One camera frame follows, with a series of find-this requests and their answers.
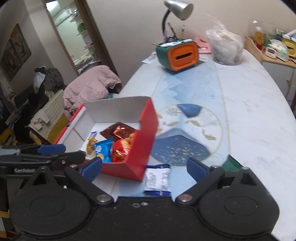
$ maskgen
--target lamp neck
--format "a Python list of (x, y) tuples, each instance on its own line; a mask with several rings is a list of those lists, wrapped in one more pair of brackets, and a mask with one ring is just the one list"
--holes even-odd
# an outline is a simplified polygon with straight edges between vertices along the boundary
[(167, 10), (167, 12), (165, 13), (165, 15), (163, 17), (163, 34), (165, 32), (165, 22), (166, 22), (169, 14), (170, 14), (170, 10)]

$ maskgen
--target pink plastic object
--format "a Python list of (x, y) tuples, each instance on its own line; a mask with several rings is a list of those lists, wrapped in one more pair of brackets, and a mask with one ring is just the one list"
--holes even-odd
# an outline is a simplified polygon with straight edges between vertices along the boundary
[(198, 49), (199, 54), (211, 54), (212, 53), (210, 44), (208, 42), (203, 41), (199, 37), (195, 37), (194, 42), (196, 42), (197, 45), (199, 46), (199, 49)]

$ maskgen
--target wooden door frame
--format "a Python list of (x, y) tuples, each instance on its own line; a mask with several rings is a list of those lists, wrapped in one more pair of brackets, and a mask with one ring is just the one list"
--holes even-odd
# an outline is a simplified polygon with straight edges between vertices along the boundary
[(66, 54), (66, 56), (67, 56), (67, 58), (68, 58), (68, 60), (69, 60), (69, 62), (71, 64), (72, 68), (74, 69), (75, 73), (77, 74), (77, 76), (79, 76), (78, 70), (77, 70), (75, 64), (73, 63), (73, 61), (72, 61), (72, 59), (70, 57), (70, 54), (68, 53), (68, 50), (67, 50), (67, 48), (66, 48), (66, 46), (65, 46), (65, 44), (64, 44), (64, 42), (63, 42), (63, 40), (61, 38), (61, 36), (59, 35), (59, 32), (57, 30), (57, 27), (54, 24), (54, 20), (52, 19), (52, 16), (50, 15), (50, 12), (48, 11), (48, 9), (46, 7), (46, 1), (45, 0), (42, 0), (42, 2), (43, 2), (43, 5), (44, 5), (44, 8), (45, 8), (45, 11), (47, 13), (47, 16), (49, 18), (49, 21), (50, 21), (50, 23), (52, 25), (52, 28), (54, 29), (54, 32), (55, 32), (55, 34), (56, 34), (56, 36), (57, 36), (57, 38), (59, 40), (59, 43), (61, 44), (62, 49), (64, 50), (64, 52), (65, 52), (65, 54)]
[(81, 15), (81, 18), (84, 22), (86, 29), (87, 29), (87, 32), (93, 41), (95, 50), (96, 50), (97, 54), (99, 55), (99, 58), (100, 58), (102, 64), (107, 65), (115, 74), (117, 74), (115, 66), (112, 62), (112, 59), (109, 55), (107, 47), (106, 47), (106, 45), (103, 41), (103, 38), (98, 30), (97, 24), (93, 18), (93, 15), (90, 11), (90, 8), (89, 8), (86, 0), (74, 0), (74, 1), (75, 1), (77, 10), (79, 11), (79, 14)]

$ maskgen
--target candy wrapper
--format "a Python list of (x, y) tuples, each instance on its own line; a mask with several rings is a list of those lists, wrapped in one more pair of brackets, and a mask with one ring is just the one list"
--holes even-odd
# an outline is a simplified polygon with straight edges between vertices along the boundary
[(86, 156), (85, 159), (91, 160), (94, 157), (96, 157), (96, 151), (95, 151), (95, 144), (98, 142), (98, 140), (95, 138), (97, 135), (96, 131), (91, 132), (88, 138), (88, 143), (86, 146)]
[(111, 162), (110, 149), (112, 144), (112, 139), (107, 139), (96, 143), (96, 156), (100, 157), (103, 162)]
[(128, 138), (120, 139), (114, 142), (112, 147), (112, 162), (122, 162), (125, 157), (128, 155), (128, 152), (131, 148), (131, 142), (135, 134), (129, 134)]
[(107, 129), (100, 132), (106, 139), (113, 139), (114, 141), (128, 138), (128, 136), (135, 132), (135, 129), (121, 122), (109, 126)]
[(158, 196), (170, 196), (170, 187), (168, 185), (169, 173), (169, 164), (146, 166), (146, 186), (144, 192)]

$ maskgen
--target pen holder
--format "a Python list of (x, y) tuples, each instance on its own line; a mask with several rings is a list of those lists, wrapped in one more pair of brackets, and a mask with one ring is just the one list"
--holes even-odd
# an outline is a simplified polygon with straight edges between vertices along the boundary
[(161, 44), (156, 47), (159, 62), (172, 71), (179, 71), (197, 64), (198, 47), (194, 41)]

